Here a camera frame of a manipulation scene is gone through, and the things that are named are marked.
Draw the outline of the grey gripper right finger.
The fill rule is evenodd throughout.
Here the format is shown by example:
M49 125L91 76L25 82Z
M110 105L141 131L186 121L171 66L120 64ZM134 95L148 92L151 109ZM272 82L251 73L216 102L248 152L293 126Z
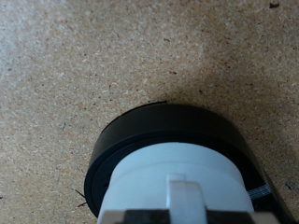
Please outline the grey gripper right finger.
M247 213L208 210L207 224L280 224L271 213Z

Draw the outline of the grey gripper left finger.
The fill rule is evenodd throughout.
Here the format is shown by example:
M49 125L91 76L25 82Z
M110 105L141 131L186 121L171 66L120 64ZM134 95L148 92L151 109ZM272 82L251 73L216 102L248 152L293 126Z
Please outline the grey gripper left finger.
M171 224L168 210L109 210L97 224Z

